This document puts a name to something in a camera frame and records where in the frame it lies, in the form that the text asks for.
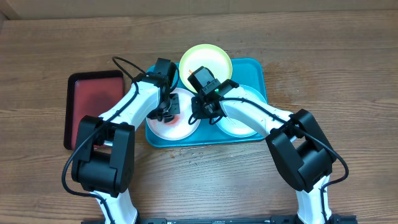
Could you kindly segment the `orange and green sponge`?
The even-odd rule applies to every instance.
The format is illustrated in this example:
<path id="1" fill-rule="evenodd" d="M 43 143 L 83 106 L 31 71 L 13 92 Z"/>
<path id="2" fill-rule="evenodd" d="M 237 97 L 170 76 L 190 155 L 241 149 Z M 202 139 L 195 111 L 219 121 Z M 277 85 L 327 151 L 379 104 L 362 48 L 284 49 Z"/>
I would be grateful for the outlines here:
<path id="1" fill-rule="evenodd" d="M 180 115 L 176 114 L 174 117 L 169 121 L 166 122 L 166 125 L 174 125 L 175 123 L 178 123 L 180 121 Z"/>

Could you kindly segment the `white plastic plate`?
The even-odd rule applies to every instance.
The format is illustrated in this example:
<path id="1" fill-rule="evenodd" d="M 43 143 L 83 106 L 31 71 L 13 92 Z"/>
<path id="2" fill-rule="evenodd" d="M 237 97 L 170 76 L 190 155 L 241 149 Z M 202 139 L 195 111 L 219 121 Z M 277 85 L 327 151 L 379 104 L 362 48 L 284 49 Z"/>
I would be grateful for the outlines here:
<path id="1" fill-rule="evenodd" d="M 146 119 L 149 129 L 161 139 L 169 141 L 177 141 L 188 137 L 193 134 L 199 121 L 189 125 L 188 120 L 192 115 L 191 99 L 194 94 L 183 88 L 176 88 L 172 93 L 177 93 L 180 105 L 180 121 L 174 125 L 166 125 L 163 121 Z"/>

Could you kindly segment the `green plastic plate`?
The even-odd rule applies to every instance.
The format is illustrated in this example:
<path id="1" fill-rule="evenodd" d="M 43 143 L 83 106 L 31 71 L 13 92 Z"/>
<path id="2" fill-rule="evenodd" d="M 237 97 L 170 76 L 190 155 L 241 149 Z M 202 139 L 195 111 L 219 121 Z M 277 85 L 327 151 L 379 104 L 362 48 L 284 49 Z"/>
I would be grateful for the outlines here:
<path id="1" fill-rule="evenodd" d="M 201 66 L 208 68 L 220 82 L 232 77 L 232 62 L 223 49 L 211 44 L 193 46 L 183 54 L 178 68 L 182 83 L 194 93 L 197 92 L 189 83 L 188 77 Z"/>

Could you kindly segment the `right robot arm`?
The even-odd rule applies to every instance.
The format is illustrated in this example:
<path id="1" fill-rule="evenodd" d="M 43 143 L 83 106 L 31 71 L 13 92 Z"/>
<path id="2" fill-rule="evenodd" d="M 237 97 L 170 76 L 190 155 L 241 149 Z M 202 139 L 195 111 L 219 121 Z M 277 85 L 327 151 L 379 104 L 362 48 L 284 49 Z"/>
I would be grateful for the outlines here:
<path id="1" fill-rule="evenodd" d="M 297 194 L 298 219 L 302 223 L 329 223 L 331 210 L 327 182 L 336 156 L 311 113 L 277 109 L 250 99 L 232 80 L 220 82 L 208 68 L 200 67 L 187 78 L 198 93 L 192 100 L 189 122 L 235 119 L 266 140 L 277 171 Z"/>

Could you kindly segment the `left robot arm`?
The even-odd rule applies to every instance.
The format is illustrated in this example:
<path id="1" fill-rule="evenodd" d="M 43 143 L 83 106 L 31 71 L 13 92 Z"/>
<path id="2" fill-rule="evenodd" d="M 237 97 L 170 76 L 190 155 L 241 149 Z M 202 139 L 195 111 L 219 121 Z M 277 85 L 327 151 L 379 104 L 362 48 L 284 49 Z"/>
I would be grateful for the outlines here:
<path id="1" fill-rule="evenodd" d="M 133 77 L 128 93 L 99 117 L 84 116 L 76 148 L 62 172 L 64 189 L 98 202 L 102 223 L 137 223 L 128 187 L 134 172 L 136 128 L 147 118 L 166 123 L 179 114 L 178 68 L 158 58 L 153 71 Z"/>

